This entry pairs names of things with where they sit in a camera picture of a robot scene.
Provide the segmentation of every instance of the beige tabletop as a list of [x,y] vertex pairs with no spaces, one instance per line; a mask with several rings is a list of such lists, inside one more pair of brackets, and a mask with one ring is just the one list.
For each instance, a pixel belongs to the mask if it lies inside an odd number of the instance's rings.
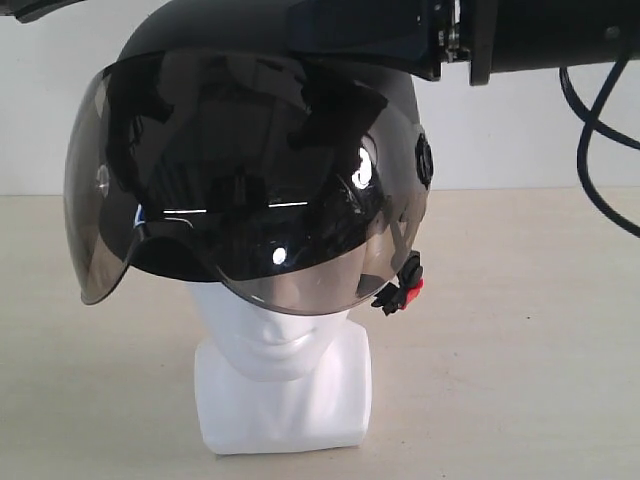
[[[640,220],[640,191],[609,192]],[[637,479],[640,241],[578,190],[437,192],[403,315],[360,308],[359,449],[216,458],[184,288],[130,272],[79,300],[60,198],[0,198],[0,480]]]

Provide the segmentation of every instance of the white mannequin head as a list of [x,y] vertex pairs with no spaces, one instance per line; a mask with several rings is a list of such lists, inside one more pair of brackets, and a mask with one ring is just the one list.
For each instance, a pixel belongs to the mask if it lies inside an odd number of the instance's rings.
[[311,372],[349,315],[285,315],[253,305],[220,283],[187,286],[222,355],[257,382],[291,381]]

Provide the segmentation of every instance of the helmet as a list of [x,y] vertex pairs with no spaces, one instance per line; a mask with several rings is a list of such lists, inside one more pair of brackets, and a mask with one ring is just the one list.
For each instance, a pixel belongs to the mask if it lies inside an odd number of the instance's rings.
[[292,57],[291,3],[174,0],[92,80],[64,185],[85,304],[129,266],[296,315],[398,293],[433,171],[411,77]]

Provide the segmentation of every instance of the wire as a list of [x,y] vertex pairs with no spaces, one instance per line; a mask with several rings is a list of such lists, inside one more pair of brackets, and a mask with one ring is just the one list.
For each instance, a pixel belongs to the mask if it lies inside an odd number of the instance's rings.
[[[602,89],[600,90],[600,93],[598,94],[598,97],[596,98],[596,101],[594,102],[593,108],[591,110],[588,110],[586,108],[584,103],[582,103],[578,95],[575,93],[575,90],[573,89],[573,86],[571,85],[571,82],[569,80],[567,69],[560,69],[560,81],[561,84],[563,84],[563,92],[565,93],[567,102],[569,102],[569,105],[572,106],[571,108],[574,110],[574,112],[576,112],[576,115],[578,115],[578,117],[580,117],[585,122],[584,128],[582,129],[582,135],[580,136],[580,144],[578,146],[578,177],[580,178],[580,183],[582,184],[585,193],[589,197],[589,200],[591,200],[591,202],[596,206],[598,210],[600,210],[600,212],[602,212],[604,216],[606,216],[620,228],[626,230],[627,232],[638,238],[640,238],[640,226],[631,222],[627,218],[620,215],[616,210],[614,210],[604,200],[604,198],[602,198],[596,187],[593,185],[591,176],[589,175],[589,165],[587,160],[589,154],[589,145],[591,143],[593,133],[596,131],[618,143],[626,145],[630,148],[635,148],[636,150],[640,150],[640,148],[637,148],[638,146],[640,146],[639,142],[627,137],[626,135],[622,135],[620,132],[617,132],[616,130],[613,130],[612,128],[600,122],[600,115],[602,114],[602,111],[604,110],[604,107],[609,100],[611,93],[618,83],[618,80],[620,80],[620,77],[627,67],[627,64],[631,60],[634,51],[639,46],[640,29],[638,29],[635,37],[625,46],[622,53],[618,57],[618,60],[611,69],[611,72],[604,82],[604,85],[602,86]],[[578,102],[575,101],[576,99],[578,100],[579,104],[582,105],[584,110],[580,108]]]

